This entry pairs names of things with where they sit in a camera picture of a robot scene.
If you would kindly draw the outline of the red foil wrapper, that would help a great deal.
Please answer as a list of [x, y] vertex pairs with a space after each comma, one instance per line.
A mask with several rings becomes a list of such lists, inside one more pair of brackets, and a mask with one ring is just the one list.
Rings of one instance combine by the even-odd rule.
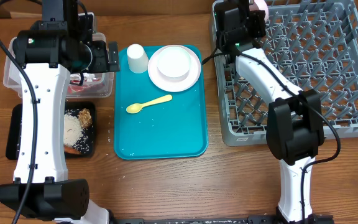
[[81, 86], [79, 86], [80, 81], [74, 80], [73, 85], [69, 84], [68, 86], [68, 94], [69, 95], [85, 95], [85, 94], [93, 94], [104, 87], [104, 84], [101, 78], [96, 77], [85, 77], [84, 82]]

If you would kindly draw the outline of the brown food piece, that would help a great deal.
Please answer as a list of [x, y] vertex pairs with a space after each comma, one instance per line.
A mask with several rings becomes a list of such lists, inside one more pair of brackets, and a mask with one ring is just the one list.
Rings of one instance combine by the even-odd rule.
[[91, 116], [91, 113], [90, 113], [90, 110], [89, 109], [82, 109], [79, 113], [78, 113], [78, 120], [80, 122], [80, 126], [83, 128], [83, 129], [87, 129], [88, 127], [90, 127], [93, 123], [93, 120], [92, 120], [92, 116]]

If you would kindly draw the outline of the white small bowl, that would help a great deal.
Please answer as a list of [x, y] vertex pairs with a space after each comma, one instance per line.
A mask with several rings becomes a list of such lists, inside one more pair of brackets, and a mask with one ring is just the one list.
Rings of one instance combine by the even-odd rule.
[[169, 79], [184, 79], [190, 67], [190, 54], [182, 47], [167, 47], [158, 55], [157, 68], [163, 76]]

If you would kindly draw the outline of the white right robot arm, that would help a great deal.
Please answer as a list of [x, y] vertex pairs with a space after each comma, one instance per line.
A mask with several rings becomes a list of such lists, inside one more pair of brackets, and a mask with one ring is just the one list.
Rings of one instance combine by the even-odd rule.
[[303, 91], [270, 62], [258, 39], [266, 35], [267, 10], [251, 9], [250, 1], [215, 1], [212, 8], [216, 47], [211, 58], [225, 55], [268, 106], [266, 141], [280, 164], [280, 200], [274, 223], [333, 223], [315, 215], [310, 205], [311, 171], [324, 126], [315, 90]]

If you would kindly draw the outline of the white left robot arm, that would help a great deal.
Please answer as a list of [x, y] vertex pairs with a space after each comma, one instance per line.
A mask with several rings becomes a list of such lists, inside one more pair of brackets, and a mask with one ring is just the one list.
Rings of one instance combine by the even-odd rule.
[[42, 1], [42, 18], [22, 30], [4, 53], [21, 78], [21, 141], [13, 181], [0, 202], [17, 217], [57, 223], [114, 223], [91, 199], [85, 179], [68, 177], [64, 112], [72, 74], [118, 72], [117, 43], [94, 41], [91, 13], [80, 1]]

